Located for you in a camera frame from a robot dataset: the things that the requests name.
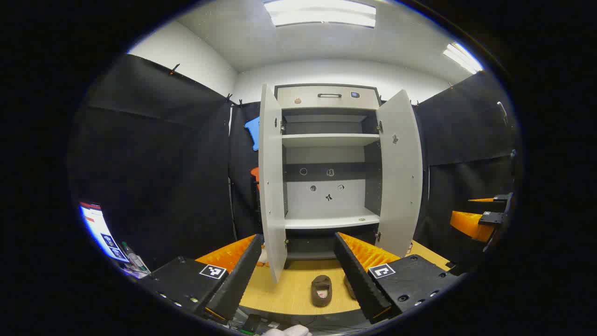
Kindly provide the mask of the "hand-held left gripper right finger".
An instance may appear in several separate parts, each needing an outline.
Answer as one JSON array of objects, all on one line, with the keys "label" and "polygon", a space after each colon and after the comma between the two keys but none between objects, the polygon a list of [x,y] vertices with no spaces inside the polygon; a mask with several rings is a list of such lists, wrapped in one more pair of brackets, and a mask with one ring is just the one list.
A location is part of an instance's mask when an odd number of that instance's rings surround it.
[{"label": "hand-held left gripper right finger", "polygon": [[397,257],[342,232],[334,240],[335,256],[370,323],[418,310],[460,280],[422,255]]}]

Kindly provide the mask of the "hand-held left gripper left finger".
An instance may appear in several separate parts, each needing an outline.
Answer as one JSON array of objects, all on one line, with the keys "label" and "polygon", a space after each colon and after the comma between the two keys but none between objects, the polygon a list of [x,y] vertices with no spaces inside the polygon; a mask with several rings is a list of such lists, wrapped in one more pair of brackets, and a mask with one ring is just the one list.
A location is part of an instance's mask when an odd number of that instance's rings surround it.
[{"label": "hand-held left gripper left finger", "polygon": [[176,257],[137,284],[160,302],[226,325],[232,320],[262,255],[254,234],[198,259]]}]

